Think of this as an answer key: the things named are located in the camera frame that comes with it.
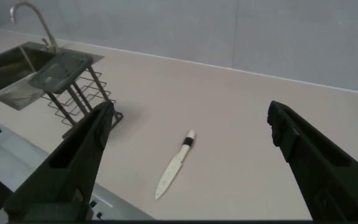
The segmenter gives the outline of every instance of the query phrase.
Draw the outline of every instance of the black band on knife handle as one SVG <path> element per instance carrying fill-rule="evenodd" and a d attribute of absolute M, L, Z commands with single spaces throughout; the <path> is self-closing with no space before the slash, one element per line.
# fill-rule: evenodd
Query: black band on knife handle
<path fill-rule="evenodd" d="M 191 145 L 193 144 L 193 141 L 194 140 L 192 138 L 186 137 L 185 140 L 183 141 L 183 145 L 186 144 L 191 147 Z"/>

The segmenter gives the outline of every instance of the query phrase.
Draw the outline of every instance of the stainless steel sink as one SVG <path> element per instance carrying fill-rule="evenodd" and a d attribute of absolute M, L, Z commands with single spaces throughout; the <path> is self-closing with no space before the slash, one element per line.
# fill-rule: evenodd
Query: stainless steel sink
<path fill-rule="evenodd" d="M 61 49 L 62 52 L 80 53 Z M 102 56 L 91 55 L 94 62 Z M 28 84 L 28 80 L 36 74 L 55 54 L 46 51 L 42 44 L 27 42 L 0 54 L 0 101 L 21 110 L 44 93 Z"/>

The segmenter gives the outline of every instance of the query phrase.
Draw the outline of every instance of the faucet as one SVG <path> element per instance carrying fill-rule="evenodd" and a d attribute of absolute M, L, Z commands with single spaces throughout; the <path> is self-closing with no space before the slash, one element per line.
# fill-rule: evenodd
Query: faucet
<path fill-rule="evenodd" d="M 51 45 L 52 45 L 51 48 L 50 48 L 51 51 L 52 51 L 53 53 L 57 53 L 59 46 L 57 45 L 56 40 L 55 40 L 55 38 L 53 37 L 52 33 L 49 31 L 48 25 L 47 25 L 47 23 L 45 22 L 44 17 L 42 16 L 42 14 L 41 14 L 41 12 L 39 11 L 39 9 L 36 8 L 35 5 L 33 5 L 33 4 L 29 3 L 29 2 L 26 2 L 26 1 L 21 1 L 21 2 L 19 2 L 19 3 L 17 3 L 17 4 L 15 4 L 15 5 L 13 5 L 13 6 L 11 7 L 11 11 L 10 11 L 10 13 L 11 13 L 11 22 L 12 22 L 13 24 L 16 23 L 16 19 L 15 19 L 16 10 L 17 10 L 19 7 L 21 7 L 21 6 L 27 6 L 27 7 L 31 8 L 32 10 L 34 10 L 34 12 L 37 14 L 38 18 L 40 19 L 42 26 L 44 27 L 45 31 L 47 32 L 47 35 L 48 35 L 48 37 L 49 37 L 49 41 L 50 41 L 50 43 L 51 43 Z"/>

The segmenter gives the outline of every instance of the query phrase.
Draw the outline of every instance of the wall tile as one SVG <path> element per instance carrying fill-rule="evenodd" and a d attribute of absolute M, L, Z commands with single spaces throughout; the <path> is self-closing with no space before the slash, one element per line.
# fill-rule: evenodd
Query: wall tile
<path fill-rule="evenodd" d="M 46 36 L 25 7 L 17 24 L 0 0 L 0 27 Z M 32 0 L 59 39 L 230 67 L 236 0 Z"/>
<path fill-rule="evenodd" d="M 358 1 L 240 0 L 233 67 L 358 90 Z"/>

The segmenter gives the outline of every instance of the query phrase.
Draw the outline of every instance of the kitchen counter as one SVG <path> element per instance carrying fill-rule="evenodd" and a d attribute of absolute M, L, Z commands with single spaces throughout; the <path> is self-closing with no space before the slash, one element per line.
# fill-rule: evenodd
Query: kitchen counter
<path fill-rule="evenodd" d="M 40 37 L 0 29 L 0 53 Z M 358 93 L 228 68 L 58 41 L 103 55 L 93 65 L 124 119 L 104 151 L 97 182 L 156 219 L 311 219 L 296 180 L 272 143 L 272 100 L 292 107 L 358 160 Z M 0 123 L 52 152 L 68 126 L 39 99 Z M 189 129 L 196 141 L 173 185 L 155 188 Z"/>

